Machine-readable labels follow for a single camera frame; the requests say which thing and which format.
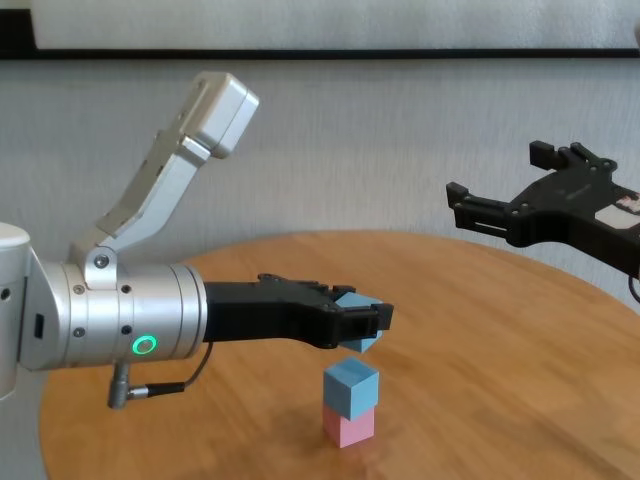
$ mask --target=label sticker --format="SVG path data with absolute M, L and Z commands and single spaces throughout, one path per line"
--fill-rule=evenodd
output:
M 596 220 L 609 225 L 616 230 L 626 230 L 640 224 L 640 209 L 638 213 L 631 213 L 617 204 L 609 205 L 596 212 Z
M 638 198 L 638 194 L 635 195 L 635 198 L 629 195 L 622 197 L 616 202 L 616 206 L 625 212 L 640 215 L 640 198 Z

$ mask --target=pink cube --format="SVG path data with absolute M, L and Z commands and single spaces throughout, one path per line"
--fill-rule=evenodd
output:
M 323 405 L 322 423 L 329 438 L 340 448 L 348 447 L 373 437 L 375 407 L 367 410 L 354 420 L 341 417 L 331 407 Z

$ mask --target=stacked blocks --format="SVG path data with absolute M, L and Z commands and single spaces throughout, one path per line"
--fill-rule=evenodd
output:
M 325 370 L 322 420 L 340 448 L 373 436 L 379 376 L 356 358 Z

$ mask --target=screw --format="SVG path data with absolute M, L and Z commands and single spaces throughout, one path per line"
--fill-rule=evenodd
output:
M 109 257 L 106 255 L 98 255 L 93 261 L 93 264 L 98 268 L 106 268 L 109 265 Z

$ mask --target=green led ring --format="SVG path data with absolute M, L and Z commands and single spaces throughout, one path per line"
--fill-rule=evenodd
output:
M 146 352 L 140 351 L 140 344 L 142 342 L 151 342 L 151 348 L 149 348 L 149 350 L 147 350 Z M 133 353 L 135 353 L 136 355 L 147 355 L 153 352 L 157 346 L 158 340 L 156 339 L 156 337 L 154 337 L 153 335 L 142 335 L 138 337 L 135 342 L 133 342 L 131 350 L 133 350 Z

